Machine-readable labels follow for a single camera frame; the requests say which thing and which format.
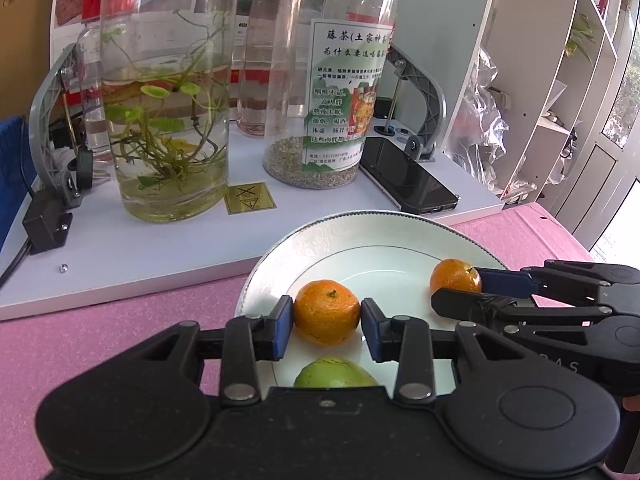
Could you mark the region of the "white shelving unit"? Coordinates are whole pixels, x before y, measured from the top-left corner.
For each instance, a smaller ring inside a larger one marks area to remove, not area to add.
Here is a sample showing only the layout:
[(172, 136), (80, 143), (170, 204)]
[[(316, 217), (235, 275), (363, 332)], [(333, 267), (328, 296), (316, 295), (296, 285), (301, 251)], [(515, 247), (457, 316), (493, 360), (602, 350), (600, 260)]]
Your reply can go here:
[(613, 41), (590, 0), (399, 0), (394, 43), (433, 77), (450, 115), (460, 108), (473, 58), (485, 49), (498, 66), (496, 87), (511, 98), (510, 129), (495, 170), (505, 188), (517, 176), (544, 183), (566, 133), (541, 118), (552, 84), (564, 125), (596, 131), (612, 102)]

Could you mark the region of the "gold warning sticker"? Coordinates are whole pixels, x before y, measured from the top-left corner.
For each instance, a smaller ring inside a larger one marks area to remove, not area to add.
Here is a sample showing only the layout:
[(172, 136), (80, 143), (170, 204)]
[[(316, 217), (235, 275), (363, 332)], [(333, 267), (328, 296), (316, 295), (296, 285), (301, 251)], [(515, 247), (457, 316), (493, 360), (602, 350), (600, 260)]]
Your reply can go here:
[(265, 182), (229, 185), (224, 194), (228, 214), (269, 210), (277, 207)]

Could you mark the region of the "small mandarin orange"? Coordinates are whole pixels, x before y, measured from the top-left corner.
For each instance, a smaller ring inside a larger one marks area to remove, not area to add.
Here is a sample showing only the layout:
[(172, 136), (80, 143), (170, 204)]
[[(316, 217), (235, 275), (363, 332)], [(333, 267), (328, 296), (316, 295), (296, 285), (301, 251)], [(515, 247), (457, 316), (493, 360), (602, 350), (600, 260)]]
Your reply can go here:
[(459, 292), (482, 291), (482, 278), (474, 266), (459, 259), (445, 259), (434, 267), (430, 278), (430, 294), (439, 289)]
[(309, 282), (296, 295), (293, 322), (306, 341), (323, 347), (337, 346), (355, 333), (360, 322), (360, 301), (336, 281)]

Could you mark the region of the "red-capped clear bottle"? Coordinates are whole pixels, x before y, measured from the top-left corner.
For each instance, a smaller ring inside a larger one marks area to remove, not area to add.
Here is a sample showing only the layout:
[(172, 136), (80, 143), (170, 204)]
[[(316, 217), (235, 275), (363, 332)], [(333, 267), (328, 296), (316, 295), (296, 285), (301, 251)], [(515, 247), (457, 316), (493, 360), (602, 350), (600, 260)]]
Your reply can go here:
[(78, 36), (78, 79), (87, 148), (101, 162), (110, 162), (112, 153), (102, 99), (101, 2), (82, 0), (81, 21), (85, 28)]

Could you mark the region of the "slim clear bottle behind jar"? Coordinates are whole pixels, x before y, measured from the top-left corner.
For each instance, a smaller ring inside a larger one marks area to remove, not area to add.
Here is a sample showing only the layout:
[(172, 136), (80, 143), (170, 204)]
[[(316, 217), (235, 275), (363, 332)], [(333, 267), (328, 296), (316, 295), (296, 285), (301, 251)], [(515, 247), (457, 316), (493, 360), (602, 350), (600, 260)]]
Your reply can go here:
[(265, 132), (274, 32), (280, 0), (253, 0), (248, 16), (243, 66), (239, 71), (236, 123), (248, 136)]

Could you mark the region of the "pink tablecloth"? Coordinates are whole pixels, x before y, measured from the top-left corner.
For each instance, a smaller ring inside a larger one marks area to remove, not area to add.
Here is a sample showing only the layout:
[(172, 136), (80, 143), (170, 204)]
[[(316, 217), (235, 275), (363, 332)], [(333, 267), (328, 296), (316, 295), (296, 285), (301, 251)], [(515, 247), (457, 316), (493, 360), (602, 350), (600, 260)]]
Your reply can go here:
[[(522, 205), (454, 228), (509, 268), (557, 258), (587, 261), (588, 250), (539, 205)], [(34, 417), (54, 387), (182, 320), (223, 326), (235, 310), (244, 276), (110, 304), (20, 318), (1, 326), (1, 475), (39, 479), (50, 465)]]

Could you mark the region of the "tall glass vase with plant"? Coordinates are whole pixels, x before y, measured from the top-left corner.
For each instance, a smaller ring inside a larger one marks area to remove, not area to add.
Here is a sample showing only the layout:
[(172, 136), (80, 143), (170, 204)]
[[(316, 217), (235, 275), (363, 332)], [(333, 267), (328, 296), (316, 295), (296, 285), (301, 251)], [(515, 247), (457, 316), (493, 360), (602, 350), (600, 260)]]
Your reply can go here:
[(101, 0), (101, 84), (126, 211), (173, 222), (228, 181), (236, 0)]

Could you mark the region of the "black smartphone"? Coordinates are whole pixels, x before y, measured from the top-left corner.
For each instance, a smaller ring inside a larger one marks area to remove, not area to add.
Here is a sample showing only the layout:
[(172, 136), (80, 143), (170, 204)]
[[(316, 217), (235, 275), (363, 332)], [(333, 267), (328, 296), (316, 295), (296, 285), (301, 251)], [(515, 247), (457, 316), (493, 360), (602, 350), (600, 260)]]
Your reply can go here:
[(402, 212), (434, 214), (457, 207), (459, 197), (391, 140), (367, 138), (360, 168)]

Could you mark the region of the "cardboard box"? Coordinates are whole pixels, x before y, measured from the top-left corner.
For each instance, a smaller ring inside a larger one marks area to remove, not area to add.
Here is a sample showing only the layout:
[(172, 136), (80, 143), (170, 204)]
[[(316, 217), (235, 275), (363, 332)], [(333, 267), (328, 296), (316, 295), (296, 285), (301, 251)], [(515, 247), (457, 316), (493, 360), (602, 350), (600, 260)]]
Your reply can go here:
[(52, 0), (1, 0), (1, 117), (24, 115), (49, 70)]

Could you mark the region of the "white round plate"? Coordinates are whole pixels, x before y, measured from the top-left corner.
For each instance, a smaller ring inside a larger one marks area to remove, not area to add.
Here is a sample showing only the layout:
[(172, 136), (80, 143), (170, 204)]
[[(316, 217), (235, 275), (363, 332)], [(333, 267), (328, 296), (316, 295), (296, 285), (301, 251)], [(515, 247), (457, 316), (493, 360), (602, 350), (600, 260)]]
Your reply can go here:
[(431, 274), (445, 259), (501, 269), (504, 264), (469, 237), (411, 214), (355, 211), (302, 226), (256, 264), (241, 292), (239, 315), (266, 315), (283, 295), (332, 280), (358, 299), (372, 298), (385, 313), (423, 318), (435, 330), (456, 323), (430, 303)]

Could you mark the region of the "crumpled plastic wrap on shelf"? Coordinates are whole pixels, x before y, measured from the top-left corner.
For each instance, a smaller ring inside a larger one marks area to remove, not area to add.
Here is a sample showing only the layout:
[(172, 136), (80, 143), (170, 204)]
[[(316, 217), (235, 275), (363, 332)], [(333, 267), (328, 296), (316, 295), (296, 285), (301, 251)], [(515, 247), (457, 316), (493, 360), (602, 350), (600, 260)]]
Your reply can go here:
[(502, 192), (495, 162), (506, 154), (503, 137), (509, 131), (489, 91), (497, 75), (497, 65), (483, 48), (479, 48), (469, 83), (444, 143), (444, 153), (494, 194)]

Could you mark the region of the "large oblong green fruit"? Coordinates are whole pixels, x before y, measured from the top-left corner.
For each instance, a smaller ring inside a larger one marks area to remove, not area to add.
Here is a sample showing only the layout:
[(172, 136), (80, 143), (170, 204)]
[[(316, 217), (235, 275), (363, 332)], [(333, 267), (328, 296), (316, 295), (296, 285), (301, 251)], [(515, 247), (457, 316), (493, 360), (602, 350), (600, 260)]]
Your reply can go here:
[(295, 388), (335, 389), (374, 387), (378, 382), (358, 364), (334, 356), (316, 359), (302, 368)]

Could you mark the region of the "blue power box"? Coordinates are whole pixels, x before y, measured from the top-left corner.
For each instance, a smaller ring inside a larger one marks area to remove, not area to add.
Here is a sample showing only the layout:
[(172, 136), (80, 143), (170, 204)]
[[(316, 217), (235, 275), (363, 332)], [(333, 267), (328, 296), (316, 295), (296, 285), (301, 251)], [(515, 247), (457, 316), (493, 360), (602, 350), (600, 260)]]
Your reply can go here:
[(28, 130), (21, 116), (2, 119), (0, 150), (0, 245), (3, 245), (27, 194), (23, 177), (32, 184), (36, 176)]

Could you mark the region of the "black adapter block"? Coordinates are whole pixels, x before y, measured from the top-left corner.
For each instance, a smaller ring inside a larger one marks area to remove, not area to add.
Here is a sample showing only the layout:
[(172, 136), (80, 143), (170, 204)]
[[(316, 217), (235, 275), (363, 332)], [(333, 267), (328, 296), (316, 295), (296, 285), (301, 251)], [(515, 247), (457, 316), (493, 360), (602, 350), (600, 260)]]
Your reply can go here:
[(73, 214), (58, 196), (49, 190), (35, 192), (23, 218), (29, 253), (37, 255), (63, 247), (72, 221)]

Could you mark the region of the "clear plastic jar with label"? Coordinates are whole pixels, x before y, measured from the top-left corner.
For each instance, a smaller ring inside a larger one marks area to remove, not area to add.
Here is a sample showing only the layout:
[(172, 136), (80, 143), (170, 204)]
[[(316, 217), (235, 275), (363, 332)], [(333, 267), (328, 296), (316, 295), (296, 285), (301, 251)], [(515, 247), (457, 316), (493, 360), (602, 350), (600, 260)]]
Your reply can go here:
[(296, 188), (356, 178), (398, 0), (280, 0), (262, 164)]

